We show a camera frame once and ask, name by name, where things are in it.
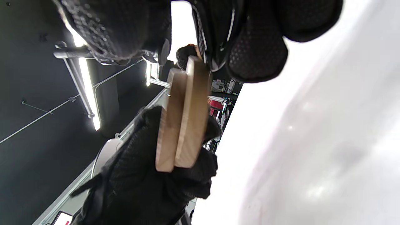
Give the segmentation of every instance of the screen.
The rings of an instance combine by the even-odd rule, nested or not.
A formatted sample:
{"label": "screen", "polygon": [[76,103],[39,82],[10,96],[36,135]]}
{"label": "screen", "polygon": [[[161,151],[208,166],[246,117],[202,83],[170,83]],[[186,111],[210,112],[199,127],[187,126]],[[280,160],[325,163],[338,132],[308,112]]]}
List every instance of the screen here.
{"label": "screen", "polygon": [[70,225],[72,221],[72,216],[63,212],[59,211],[56,218],[52,222],[52,225]]}

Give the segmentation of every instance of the gloved hand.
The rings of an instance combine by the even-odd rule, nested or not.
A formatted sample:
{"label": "gloved hand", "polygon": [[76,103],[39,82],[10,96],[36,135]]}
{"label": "gloved hand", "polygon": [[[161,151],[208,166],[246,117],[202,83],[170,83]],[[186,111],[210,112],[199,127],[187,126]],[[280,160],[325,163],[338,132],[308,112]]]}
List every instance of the gloved hand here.
{"label": "gloved hand", "polygon": [[[161,109],[145,110],[131,137],[101,173],[71,194],[90,189],[72,225],[174,225],[191,199],[210,195],[210,178],[216,175],[217,160],[204,148],[190,169],[175,167],[171,173],[156,170]],[[205,141],[220,134],[218,123],[210,117]]]}

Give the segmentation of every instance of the wooden block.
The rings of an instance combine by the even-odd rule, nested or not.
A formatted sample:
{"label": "wooden block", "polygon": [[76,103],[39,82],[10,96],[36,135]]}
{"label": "wooden block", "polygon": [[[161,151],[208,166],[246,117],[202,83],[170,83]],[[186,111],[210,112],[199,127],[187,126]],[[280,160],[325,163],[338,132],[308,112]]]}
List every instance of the wooden block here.
{"label": "wooden block", "polygon": [[186,94],[187,74],[183,71],[174,73],[170,97],[166,111],[161,113],[158,131],[156,169],[159,172],[171,172],[174,169],[175,154]]}
{"label": "wooden block", "polygon": [[186,94],[175,166],[191,168],[198,157],[207,126],[210,71],[201,59],[190,56],[186,73]]}

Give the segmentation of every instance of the black mesh glove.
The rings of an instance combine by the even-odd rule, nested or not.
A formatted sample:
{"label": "black mesh glove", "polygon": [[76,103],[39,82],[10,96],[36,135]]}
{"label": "black mesh glove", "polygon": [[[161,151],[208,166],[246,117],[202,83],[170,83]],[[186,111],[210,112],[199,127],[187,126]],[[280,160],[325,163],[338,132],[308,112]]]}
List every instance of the black mesh glove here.
{"label": "black mesh glove", "polygon": [[[143,56],[162,64],[169,54],[169,0],[53,1],[97,60]],[[213,72],[223,68],[242,82],[277,77],[288,57],[283,38],[307,42],[323,35],[338,21],[343,5],[343,0],[187,1],[207,66]]]}
{"label": "black mesh glove", "polygon": [[[161,173],[155,168],[161,107],[144,111],[127,142],[107,161],[100,174],[72,193],[89,195],[72,225],[174,225],[187,203],[210,195],[216,156],[202,148],[190,169]],[[221,134],[210,117],[206,139]]]}

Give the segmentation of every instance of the black ceiling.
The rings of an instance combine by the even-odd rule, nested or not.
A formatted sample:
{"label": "black ceiling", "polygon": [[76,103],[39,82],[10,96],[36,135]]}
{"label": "black ceiling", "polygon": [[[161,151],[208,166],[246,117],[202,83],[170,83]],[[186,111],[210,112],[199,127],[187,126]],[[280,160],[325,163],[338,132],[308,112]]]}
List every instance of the black ceiling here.
{"label": "black ceiling", "polygon": [[[0,141],[75,96],[77,91],[54,43],[71,35],[51,0],[0,2]],[[145,86],[145,62],[98,90],[102,128],[96,132],[80,98],[68,102],[0,144],[0,224],[30,225],[161,91]],[[90,61],[92,82],[123,69]]]}

